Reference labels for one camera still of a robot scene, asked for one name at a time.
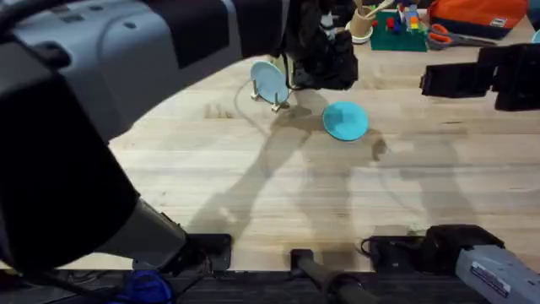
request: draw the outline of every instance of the scissors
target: scissors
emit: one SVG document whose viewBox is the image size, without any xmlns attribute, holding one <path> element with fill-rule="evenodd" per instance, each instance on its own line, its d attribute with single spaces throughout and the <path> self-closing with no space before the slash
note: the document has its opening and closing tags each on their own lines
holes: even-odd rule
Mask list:
<svg viewBox="0 0 540 304">
<path fill-rule="evenodd" d="M 492 41 L 467 38 L 462 35 L 451 33 L 440 24 L 432 24 L 428 33 L 428 46 L 431 50 L 444 50 L 451 46 L 497 46 Z"/>
</svg>

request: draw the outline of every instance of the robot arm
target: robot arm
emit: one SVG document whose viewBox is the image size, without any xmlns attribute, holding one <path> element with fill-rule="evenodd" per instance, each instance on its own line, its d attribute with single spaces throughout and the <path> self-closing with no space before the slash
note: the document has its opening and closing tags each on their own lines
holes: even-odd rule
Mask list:
<svg viewBox="0 0 540 304">
<path fill-rule="evenodd" d="M 188 236 L 153 210 L 106 142 L 255 55 L 285 52 L 304 87 L 347 89 L 358 78 L 350 34 L 320 27 L 331 3 L 89 0 L 12 22 L 8 35 L 0 14 L 0 258 L 31 273 L 107 252 L 175 273 L 204 247 L 226 269 L 230 236 Z"/>
</svg>

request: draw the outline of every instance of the cable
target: cable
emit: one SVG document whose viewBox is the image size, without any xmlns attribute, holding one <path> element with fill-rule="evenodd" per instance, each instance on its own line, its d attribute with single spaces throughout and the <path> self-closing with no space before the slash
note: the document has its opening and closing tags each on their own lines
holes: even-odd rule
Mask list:
<svg viewBox="0 0 540 304">
<path fill-rule="evenodd" d="M 211 268 L 211 266 L 206 263 L 206 269 Z M 37 284 L 37 285 L 50 285 L 65 291 L 72 292 L 73 294 L 79 295 L 79 296 L 85 296 L 88 298 L 95 299 L 97 301 L 102 302 L 121 302 L 126 304 L 168 304 L 168 303 L 176 303 L 176 300 L 183 296 L 188 290 L 190 290 L 194 285 L 199 283 L 202 279 L 208 276 L 208 273 L 205 271 L 202 271 L 198 276 L 196 276 L 192 281 L 190 281 L 184 288 L 182 288 L 179 292 L 176 292 L 171 298 L 163 301 L 156 301 L 156 302 L 144 302 L 144 301 L 134 301 L 129 299 L 121 298 L 117 295 L 114 296 L 104 296 L 100 293 L 97 293 L 93 290 L 86 289 L 80 285 L 76 285 L 74 283 L 71 283 L 66 280 L 62 280 L 57 278 L 54 275 L 51 274 L 31 274 L 31 275 L 24 275 L 23 278 L 30 281 L 31 283 Z"/>
<path fill-rule="evenodd" d="M 373 239 L 372 239 L 371 237 L 368 237 L 368 238 L 366 238 L 366 239 L 363 239 L 362 242 L 360 243 L 360 245 L 356 247 L 356 251 L 357 251 L 358 253 L 362 254 L 363 256 L 367 257 L 367 258 L 371 258 L 370 253 L 367 252 L 367 251 L 365 251 L 365 249 L 364 249 L 364 244 L 365 244 L 366 242 L 371 242 L 372 240 L 373 240 Z"/>
<path fill-rule="evenodd" d="M 2 7 L 0 11 L 0 35 L 4 35 L 20 21 L 44 10 L 80 0 L 22 0 Z"/>
</svg>

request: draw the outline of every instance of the orange bag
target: orange bag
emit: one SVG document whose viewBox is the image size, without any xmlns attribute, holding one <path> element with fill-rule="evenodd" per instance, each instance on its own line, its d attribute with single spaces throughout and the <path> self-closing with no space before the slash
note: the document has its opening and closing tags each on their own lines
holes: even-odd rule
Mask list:
<svg viewBox="0 0 540 304">
<path fill-rule="evenodd" d="M 527 0 L 434 0 L 429 22 L 449 31 L 480 37 L 505 37 L 527 13 Z"/>
</svg>

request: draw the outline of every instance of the wooden tabletop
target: wooden tabletop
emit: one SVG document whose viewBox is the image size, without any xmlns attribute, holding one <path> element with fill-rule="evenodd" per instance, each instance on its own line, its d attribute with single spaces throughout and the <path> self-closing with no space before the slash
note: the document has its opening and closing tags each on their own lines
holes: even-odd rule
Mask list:
<svg viewBox="0 0 540 304">
<path fill-rule="evenodd" d="M 501 44 L 528 42 L 521 23 Z M 256 59 L 239 62 L 163 102 L 111 149 L 137 190 L 189 232 L 228 232 L 233 269 L 289 267 L 308 247 L 336 269 L 370 270 L 356 253 L 371 235 L 478 224 L 540 271 L 540 113 L 494 110 L 494 94 L 422 96 L 425 66 L 473 62 L 477 48 L 373 52 L 355 47 L 348 91 L 302 91 L 271 112 L 250 98 Z M 344 143 L 321 126 L 329 104 L 354 101 L 370 119 Z M 69 265 L 128 269 L 103 254 Z"/>
</svg>

